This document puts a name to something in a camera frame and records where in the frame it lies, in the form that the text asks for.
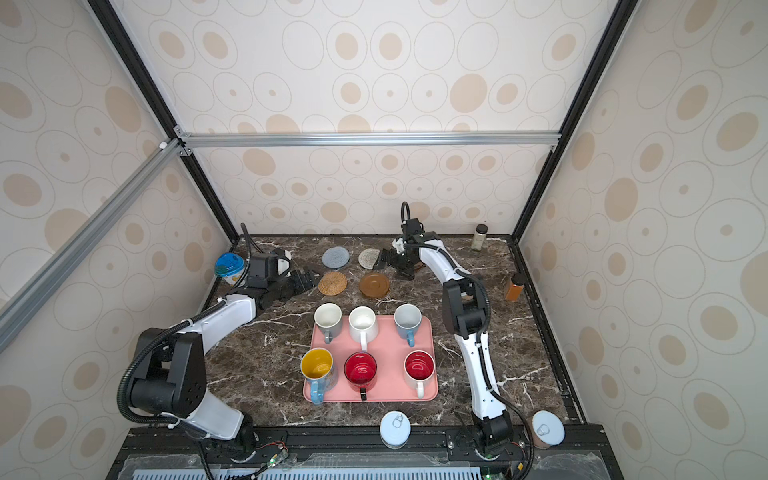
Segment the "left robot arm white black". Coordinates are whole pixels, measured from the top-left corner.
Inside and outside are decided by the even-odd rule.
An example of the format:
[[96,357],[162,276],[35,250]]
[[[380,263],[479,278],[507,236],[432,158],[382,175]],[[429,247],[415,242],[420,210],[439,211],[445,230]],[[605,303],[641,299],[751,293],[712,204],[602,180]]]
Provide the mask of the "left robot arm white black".
[[253,420],[211,393],[205,355],[273,303],[312,290],[319,278],[312,270],[258,277],[192,318],[142,332],[117,387],[119,413],[133,423],[180,428],[237,462],[251,458],[258,441]]

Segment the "white multicolour woven coaster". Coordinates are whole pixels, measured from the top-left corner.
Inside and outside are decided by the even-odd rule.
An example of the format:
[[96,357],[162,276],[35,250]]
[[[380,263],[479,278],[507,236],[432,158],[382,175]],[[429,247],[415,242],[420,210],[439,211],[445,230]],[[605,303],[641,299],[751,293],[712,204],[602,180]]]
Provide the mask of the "white multicolour woven coaster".
[[358,256],[358,263],[367,270],[374,270],[380,257],[381,250],[376,248],[364,249]]

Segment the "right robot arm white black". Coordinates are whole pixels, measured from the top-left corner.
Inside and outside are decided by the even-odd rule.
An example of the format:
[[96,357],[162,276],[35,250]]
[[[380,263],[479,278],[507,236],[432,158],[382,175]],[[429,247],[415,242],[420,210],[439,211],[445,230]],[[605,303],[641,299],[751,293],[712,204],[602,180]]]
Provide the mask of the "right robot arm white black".
[[514,418],[523,420],[524,416],[501,396],[496,382],[489,349],[492,308],[487,289],[440,239],[407,242],[400,237],[380,251],[375,266],[391,267],[401,277],[413,279],[418,264],[428,267],[442,285],[443,323],[458,343],[469,379],[476,451],[493,459],[521,435],[523,457],[530,458],[530,428],[525,423],[514,424]]

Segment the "light blue fabric coaster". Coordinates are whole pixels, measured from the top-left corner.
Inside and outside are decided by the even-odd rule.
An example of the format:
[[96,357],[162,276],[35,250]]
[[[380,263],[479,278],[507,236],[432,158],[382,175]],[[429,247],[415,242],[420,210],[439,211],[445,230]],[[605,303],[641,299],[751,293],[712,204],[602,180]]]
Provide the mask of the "light blue fabric coaster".
[[342,246],[335,246],[327,249],[322,257],[322,264],[332,270],[338,270],[344,267],[350,260],[349,251]]

